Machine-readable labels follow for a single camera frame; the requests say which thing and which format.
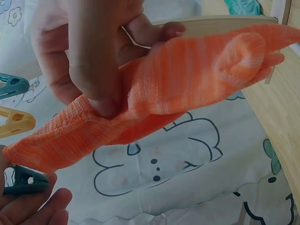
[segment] sock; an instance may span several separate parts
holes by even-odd
[[[189,110],[220,102],[265,79],[284,60],[275,51],[299,41],[299,29],[278,24],[174,38],[120,67],[124,99],[114,119],[99,117],[80,96],[3,153],[13,164],[54,172],[101,146],[132,143]]]

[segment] hand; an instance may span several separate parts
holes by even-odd
[[[4,146],[0,146],[0,193],[5,185],[4,170],[10,163],[2,154]],[[49,199],[56,182],[54,173],[46,174],[50,180],[50,189],[31,195],[2,195],[0,197],[0,225],[67,225],[68,212],[65,210],[72,199],[72,194],[67,189],[59,189]]]
[[[65,104],[84,94],[103,117],[121,104],[118,67],[152,47],[181,36],[183,24],[153,26],[143,0],[40,0],[33,18],[32,44],[55,97]],[[69,59],[65,53],[69,50]]]

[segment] clothespin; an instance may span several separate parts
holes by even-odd
[[[35,118],[26,112],[0,106],[0,116],[6,117],[6,124],[0,126],[0,138],[24,133],[36,125]]]
[[[50,187],[49,179],[25,167],[15,165],[15,181],[13,186],[4,187],[4,195],[23,195],[45,191]]]
[[[0,82],[4,87],[0,88],[0,99],[26,93],[29,90],[29,82],[21,77],[0,73]]]

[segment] bed sheet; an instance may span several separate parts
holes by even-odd
[[[34,58],[28,30],[37,1],[0,3],[5,34],[0,41],[7,45],[0,49],[1,72],[22,65],[27,56]],[[144,6],[155,21],[198,15],[199,3],[146,0]],[[9,20],[12,9],[19,12],[16,8],[22,16]],[[21,43],[15,47],[8,37]],[[30,84],[26,94],[1,100],[0,105],[31,113],[36,128],[4,138],[1,144],[36,131],[64,108],[43,76]],[[7,185],[11,175],[12,170],[6,170]],[[187,112],[135,143],[102,147],[57,175],[54,189],[69,188],[74,195],[68,206],[71,225],[299,224],[278,158],[240,91]]]

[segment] teal object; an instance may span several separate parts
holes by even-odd
[[[0,88],[0,99],[24,94],[29,90],[29,82],[21,77],[0,73],[0,82],[5,86]]]
[[[277,175],[281,171],[281,164],[269,139],[263,141],[263,150],[271,159],[272,173]]]
[[[257,0],[224,0],[231,15],[261,15]]]
[[[4,195],[33,194],[50,188],[49,179],[44,175],[19,165],[12,168],[15,170],[15,182],[13,186],[4,187]]]

